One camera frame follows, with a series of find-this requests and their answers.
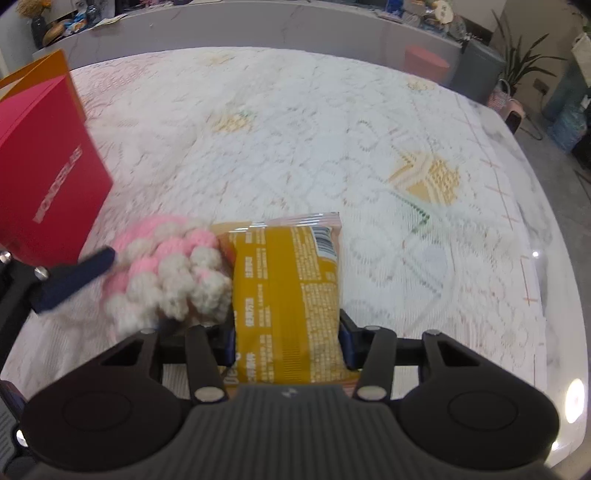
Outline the pink white crochet item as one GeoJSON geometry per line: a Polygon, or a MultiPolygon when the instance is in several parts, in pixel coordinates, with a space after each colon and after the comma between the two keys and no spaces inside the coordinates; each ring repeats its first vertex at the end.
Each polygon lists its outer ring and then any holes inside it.
{"type": "Polygon", "coordinates": [[[221,243],[198,218],[151,216],[119,235],[101,307],[115,335],[226,321],[232,281],[221,243]]]}

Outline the yellow snack packet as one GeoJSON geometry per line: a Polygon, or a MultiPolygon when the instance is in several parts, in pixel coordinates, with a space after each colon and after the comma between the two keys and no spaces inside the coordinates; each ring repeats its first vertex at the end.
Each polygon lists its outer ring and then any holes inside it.
{"type": "Polygon", "coordinates": [[[232,269],[235,361],[224,382],[352,388],[339,344],[338,213],[214,225],[232,269]]]}

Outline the magenta box lid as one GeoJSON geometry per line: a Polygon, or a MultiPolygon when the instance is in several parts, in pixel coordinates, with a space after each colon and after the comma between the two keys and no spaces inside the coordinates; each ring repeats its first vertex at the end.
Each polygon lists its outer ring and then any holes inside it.
{"type": "Polygon", "coordinates": [[[113,181],[66,77],[1,103],[1,245],[35,265],[74,263],[113,181]]]}

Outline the white lace tablecloth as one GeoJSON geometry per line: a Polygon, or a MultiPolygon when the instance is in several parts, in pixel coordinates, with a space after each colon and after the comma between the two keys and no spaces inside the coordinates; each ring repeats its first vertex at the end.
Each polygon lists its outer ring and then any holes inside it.
{"type": "Polygon", "coordinates": [[[437,329],[540,389],[547,342],[510,176],[463,96],[300,51],[144,54],[73,74],[113,185],[80,252],[151,215],[337,212],[342,308],[437,329]]]}

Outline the orange storage box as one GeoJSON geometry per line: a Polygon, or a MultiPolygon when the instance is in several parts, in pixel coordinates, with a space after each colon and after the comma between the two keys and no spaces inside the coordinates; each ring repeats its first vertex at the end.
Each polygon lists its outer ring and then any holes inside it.
{"type": "Polygon", "coordinates": [[[69,66],[62,50],[45,55],[3,78],[0,83],[2,101],[45,81],[64,76],[73,88],[69,66]]]}

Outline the dried yellow flowers vase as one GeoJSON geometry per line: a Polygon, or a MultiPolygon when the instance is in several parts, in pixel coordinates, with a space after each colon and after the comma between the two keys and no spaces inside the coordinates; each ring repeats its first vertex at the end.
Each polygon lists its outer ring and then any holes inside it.
{"type": "Polygon", "coordinates": [[[50,10],[51,6],[51,0],[17,1],[17,13],[30,21],[33,41],[38,49],[43,47],[43,38],[48,30],[43,14],[46,10],[50,10]]]}

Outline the pink small heater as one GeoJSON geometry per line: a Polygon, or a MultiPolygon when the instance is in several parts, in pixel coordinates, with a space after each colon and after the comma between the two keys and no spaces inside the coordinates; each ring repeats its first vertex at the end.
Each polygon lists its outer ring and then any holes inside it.
{"type": "Polygon", "coordinates": [[[501,116],[512,134],[520,129],[526,118],[523,105],[511,96],[510,85],[504,79],[498,81],[489,96],[487,106],[501,116]]]}

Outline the grey waste bin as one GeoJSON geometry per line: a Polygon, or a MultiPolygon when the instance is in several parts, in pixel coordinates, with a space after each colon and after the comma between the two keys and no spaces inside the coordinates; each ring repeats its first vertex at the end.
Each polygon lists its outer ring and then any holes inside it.
{"type": "Polygon", "coordinates": [[[477,40],[470,40],[462,49],[450,89],[486,104],[505,65],[505,59],[496,50],[477,40]]]}

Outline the green potted plant right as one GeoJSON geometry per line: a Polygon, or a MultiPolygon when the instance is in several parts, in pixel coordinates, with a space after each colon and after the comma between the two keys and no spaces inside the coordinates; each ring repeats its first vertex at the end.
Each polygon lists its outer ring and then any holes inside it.
{"type": "Polygon", "coordinates": [[[515,96],[519,83],[530,73],[541,73],[551,77],[556,74],[546,68],[538,66],[538,63],[544,60],[566,62],[567,59],[556,55],[547,55],[538,53],[538,47],[549,37],[548,33],[541,35],[529,47],[523,45],[523,36],[514,40],[514,36],[509,21],[497,13],[493,13],[497,29],[503,41],[503,58],[505,67],[502,73],[502,79],[509,86],[509,93],[515,96]]]}

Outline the pink waste bin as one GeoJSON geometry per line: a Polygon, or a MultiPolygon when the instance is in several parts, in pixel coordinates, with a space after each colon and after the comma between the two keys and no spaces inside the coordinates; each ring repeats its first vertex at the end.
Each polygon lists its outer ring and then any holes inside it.
{"type": "Polygon", "coordinates": [[[442,83],[450,70],[450,64],[439,55],[418,45],[405,49],[404,71],[437,83],[442,83]]]}

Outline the grey TV console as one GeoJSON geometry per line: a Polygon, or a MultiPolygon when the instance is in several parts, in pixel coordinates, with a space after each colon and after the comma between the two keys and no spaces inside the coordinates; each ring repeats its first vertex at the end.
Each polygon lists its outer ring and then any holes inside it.
{"type": "Polygon", "coordinates": [[[401,69],[418,45],[457,65],[460,46],[355,6],[308,1],[220,1],[137,11],[56,43],[71,68],[197,47],[303,50],[401,69]]]}

